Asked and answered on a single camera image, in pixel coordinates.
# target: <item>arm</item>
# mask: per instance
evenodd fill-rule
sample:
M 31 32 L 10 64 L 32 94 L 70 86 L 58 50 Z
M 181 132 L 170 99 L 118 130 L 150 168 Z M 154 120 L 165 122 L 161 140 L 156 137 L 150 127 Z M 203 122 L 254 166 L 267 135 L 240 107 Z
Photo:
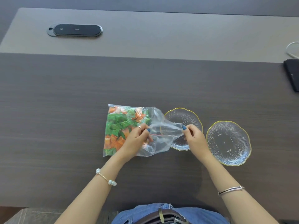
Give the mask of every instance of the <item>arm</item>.
M 136 155 L 142 143 L 148 138 L 148 126 L 141 124 L 129 134 L 124 145 L 101 168 L 107 180 L 115 180 L 122 166 Z M 95 224 L 111 185 L 97 174 L 57 219 L 55 224 Z
M 184 134 L 191 152 L 207 168 L 218 192 L 239 186 L 239 183 L 211 154 L 204 134 L 196 126 L 192 124 L 188 125 L 184 130 Z M 221 197 L 236 224 L 278 224 L 278 222 L 245 190 L 225 193 Z

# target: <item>brown leather belt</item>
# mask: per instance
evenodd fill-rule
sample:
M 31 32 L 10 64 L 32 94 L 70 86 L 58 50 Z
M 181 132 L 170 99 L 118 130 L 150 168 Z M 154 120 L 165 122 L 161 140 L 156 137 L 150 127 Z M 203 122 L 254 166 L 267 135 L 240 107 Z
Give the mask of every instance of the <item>brown leather belt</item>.
M 134 224 L 191 224 L 182 215 L 171 209 L 161 209 L 148 214 Z

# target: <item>blue denim jeans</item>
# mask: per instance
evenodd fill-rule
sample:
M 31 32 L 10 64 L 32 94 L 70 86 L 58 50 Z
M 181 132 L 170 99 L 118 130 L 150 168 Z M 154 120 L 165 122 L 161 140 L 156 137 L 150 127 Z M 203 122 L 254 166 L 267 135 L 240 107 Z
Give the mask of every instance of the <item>blue denim jeans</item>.
M 173 209 L 185 217 L 192 224 L 229 224 L 219 213 L 201 208 L 174 208 L 171 204 L 157 203 L 139 205 L 132 210 L 120 212 L 111 224 L 133 224 L 144 216 L 158 211 L 158 209 Z

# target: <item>yellow plate rim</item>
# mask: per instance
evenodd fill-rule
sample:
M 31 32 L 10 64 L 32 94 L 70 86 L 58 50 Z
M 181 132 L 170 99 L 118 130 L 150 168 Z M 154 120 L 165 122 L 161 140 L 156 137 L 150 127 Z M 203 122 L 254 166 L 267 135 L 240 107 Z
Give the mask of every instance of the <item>yellow plate rim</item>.
M 203 125 L 202 125 L 201 121 L 199 120 L 199 117 L 197 116 L 196 113 L 194 113 L 193 111 L 188 110 L 188 109 L 186 109 L 186 108 L 183 108 L 183 107 L 177 107 L 177 108 L 174 108 L 174 109 L 172 109 L 172 110 L 169 110 L 167 113 L 172 112 L 172 111 L 174 111 L 174 110 L 176 110 L 176 109 L 185 109 L 185 110 L 187 110 L 187 111 L 189 111 L 189 112 L 192 112 L 192 113 L 197 117 L 198 121 L 200 122 L 200 125 L 202 126 L 202 133 L 204 133 L 204 127 L 203 127 Z M 189 148 L 188 150 L 179 150 L 179 149 L 174 148 L 174 147 L 171 147 L 171 148 L 173 148 L 173 149 L 175 149 L 175 150 L 177 150 L 177 151 L 180 151 L 180 152 L 185 152 L 185 151 L 189 151 L 189 150 L 190 150 L 190 148 Z
M 224 121 L 224 120 L 220 120 L 220 121 L 217 121 L 217 122 L 213 123 L 213 124 L 210 126 L 210 128 L 207 130 L 207 136 L 208 136 L 209 131 L 210 131 L 210 129 L 212 128 L 212 126 L 214 126 L 216 123 L 219 123 L 219 122 L 231 122 L 231 123 L 236 124 L 238 127 L 240 127 L 239 124 L 237 124 L 237 123 L 235 123 L 235 122 L 233 122 L 233 121 L 229 121 L 229 120 L 225 120 L 225 121 Z M 244 130 L 242 127 L 240 127 L 240 128 L 246 133 L 246 135 L 247 135 L 247 137 L 248 137 L 248 142 L 249 142 L 249 145 L 250 145 L 250 153 L 249 153 L 248 157 L 244 160 L 244 162 L 242 162 L 241 164 L 238 164 L 238 165 L 227 165 L 227 164 L 222 163 L 222 162 L 219 161 L 221 164 L 223 164 L 223 165 L 225 165 L 225 166 L 233 166 L 233 167 L 241 166 L 242 164 L 244 164 L 244 163 L 246 162 L 246 160 L 247 160 L 247 159 L 250 157 L 250 155 L 251 155 L 252 147 L 251 147 L 251 143 L 250 143 L 250 137 L 249 137 L 248 133 L 246 132 L 246 130 Z

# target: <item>bag of candy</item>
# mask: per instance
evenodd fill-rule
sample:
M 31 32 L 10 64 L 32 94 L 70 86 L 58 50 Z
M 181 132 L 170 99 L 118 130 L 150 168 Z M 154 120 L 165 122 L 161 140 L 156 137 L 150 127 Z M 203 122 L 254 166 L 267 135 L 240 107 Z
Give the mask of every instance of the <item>bag of candy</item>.
M 182 124 L 165 119 L 155 107 L 129 107 L 108 105 L 103 156 L 115 154 L 124 144 L 129 133 L 138 125 L 146 123 L 152 142 L 144 142 L 137 156 L 152 156 L 168 151 L 172 142 L 183 135 Z

